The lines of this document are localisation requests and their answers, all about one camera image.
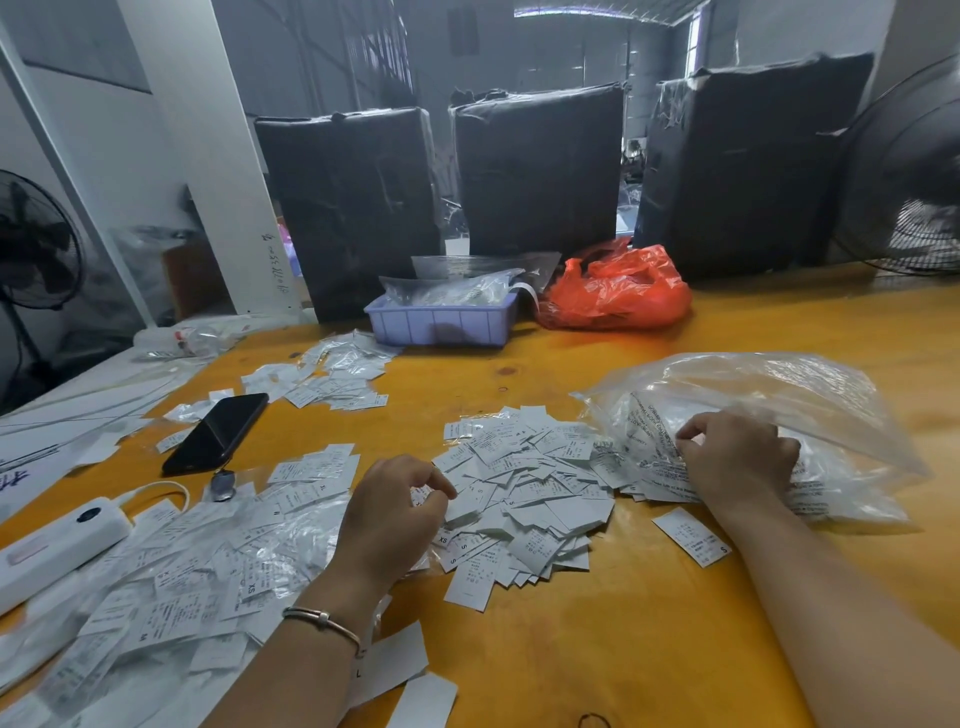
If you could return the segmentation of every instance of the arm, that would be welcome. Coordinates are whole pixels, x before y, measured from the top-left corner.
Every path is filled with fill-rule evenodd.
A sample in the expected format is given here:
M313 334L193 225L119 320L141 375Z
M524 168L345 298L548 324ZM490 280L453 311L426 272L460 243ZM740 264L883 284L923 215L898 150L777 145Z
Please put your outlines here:
M703 444L691 440L705 436ZM960 715L960 652L781 500L800 445L729 413L678 433L690 480L743 555L820 728L933 728Z
M414 508L410 489L436 489ZM362 635L373 610L413 567L444 522L449 481L402 455L378 461L357 485L326 570L297 600ZM347 701L355 645L331 630L285 619L202 728L333 728Z

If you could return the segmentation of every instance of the electric fan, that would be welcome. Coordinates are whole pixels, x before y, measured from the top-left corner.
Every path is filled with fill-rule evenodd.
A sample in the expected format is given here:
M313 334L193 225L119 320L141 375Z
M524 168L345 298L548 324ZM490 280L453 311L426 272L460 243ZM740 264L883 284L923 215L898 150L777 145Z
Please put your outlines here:
M847 133L835 242L911 276L960 272L960 57L881 96Z
M20 363L26 349L31 376L46 388L58 378L16 307L60 310L80 290L83 271L77 233L63 208L39 185L0 170L0 304L16 333Z

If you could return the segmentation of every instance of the bracelet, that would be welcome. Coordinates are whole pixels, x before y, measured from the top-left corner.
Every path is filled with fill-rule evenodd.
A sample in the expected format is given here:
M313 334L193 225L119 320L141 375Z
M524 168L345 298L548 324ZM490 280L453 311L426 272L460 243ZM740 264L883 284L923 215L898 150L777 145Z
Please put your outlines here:
M355 634L350 632L344 625L337 624L335 621L330 619L330 614L328 612L317 612L313 609L304 609L303 607L287 607L283 610L284 619L299 619L300 621L305 621L321 632L325 629L332 629L334 632L343 635L353 644L356 645L356 652L354 654L360 654L360 638Z

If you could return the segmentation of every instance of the white power bank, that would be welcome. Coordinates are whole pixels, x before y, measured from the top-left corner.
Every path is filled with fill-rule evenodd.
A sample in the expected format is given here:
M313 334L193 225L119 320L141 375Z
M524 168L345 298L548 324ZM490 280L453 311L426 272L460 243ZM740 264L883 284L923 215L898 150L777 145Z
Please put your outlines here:
M98 497L0 551L0 615L130 535L130 520Z

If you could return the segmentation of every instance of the ceiling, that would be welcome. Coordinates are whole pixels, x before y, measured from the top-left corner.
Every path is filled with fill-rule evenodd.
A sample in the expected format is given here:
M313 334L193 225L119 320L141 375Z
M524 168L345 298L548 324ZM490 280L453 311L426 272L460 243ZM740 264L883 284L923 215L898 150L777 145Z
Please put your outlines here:
M703 4L704 0L516 0L514 15L600 15L676 25Z

